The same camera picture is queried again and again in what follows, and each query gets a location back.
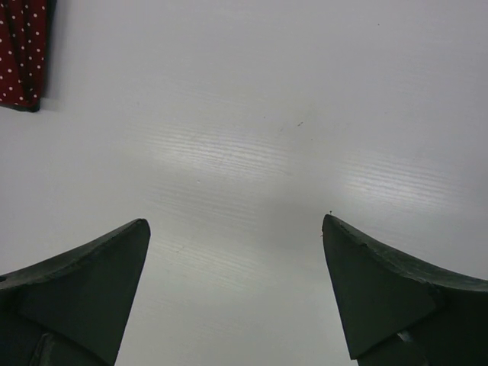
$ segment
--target white wooden surface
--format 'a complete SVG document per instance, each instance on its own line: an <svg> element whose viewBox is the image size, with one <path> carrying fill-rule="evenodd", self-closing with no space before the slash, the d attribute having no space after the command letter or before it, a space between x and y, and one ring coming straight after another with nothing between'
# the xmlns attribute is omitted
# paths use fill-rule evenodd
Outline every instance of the white wooden surface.
<svg viewBox="0 0 488 366"><path fill-rule="evenodd" d="M43 110L0 110L0 272L135 217L119 366L344 366L333 213L488 278L488 3L58 1Z"/></svg>

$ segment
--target folded fabric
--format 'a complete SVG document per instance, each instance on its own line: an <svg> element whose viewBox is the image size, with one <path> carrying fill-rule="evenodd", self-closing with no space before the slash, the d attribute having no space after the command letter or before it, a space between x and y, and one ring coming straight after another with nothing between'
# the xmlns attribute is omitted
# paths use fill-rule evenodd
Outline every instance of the folded fabric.
<svg viewBox="0 0 488 366"><path fill-rule="evenodd" d="M0 0L0 104L39 109L50 6L48 0Z"/></svg>

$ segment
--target folded cloth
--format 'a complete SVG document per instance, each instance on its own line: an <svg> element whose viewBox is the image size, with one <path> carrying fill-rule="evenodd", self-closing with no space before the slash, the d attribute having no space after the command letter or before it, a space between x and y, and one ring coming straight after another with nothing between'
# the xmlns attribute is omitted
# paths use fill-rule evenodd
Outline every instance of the folded cloth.
<svg viewBox="0 0 488 366"><path fill-rule="evenodd" d="M48 0L0 0L0 103L38 110L44 87Z"/></svg>

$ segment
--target red cloth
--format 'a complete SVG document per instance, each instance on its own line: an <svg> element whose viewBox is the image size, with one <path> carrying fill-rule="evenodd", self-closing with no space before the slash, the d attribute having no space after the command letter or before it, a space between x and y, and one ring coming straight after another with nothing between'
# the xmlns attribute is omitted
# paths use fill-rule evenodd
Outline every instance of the red cloth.
<svg viewBox="0 0 488 366"><path fill-rule="evenodd" d="M0 0L0 103L32 107L44 82L47 0Z"/></svg>

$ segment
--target table surface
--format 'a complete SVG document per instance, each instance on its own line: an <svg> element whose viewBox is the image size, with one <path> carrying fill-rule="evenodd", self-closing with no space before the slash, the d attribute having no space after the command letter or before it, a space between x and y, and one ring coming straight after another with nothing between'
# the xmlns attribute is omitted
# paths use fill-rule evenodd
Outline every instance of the table surface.
<svg viewBox="0 0 488 366"><path fill-rule="evenodd" d="M0 272L152 227L118 366L344 366L330 210L488 278L488 3L58 2L0 110Z"/></svg>

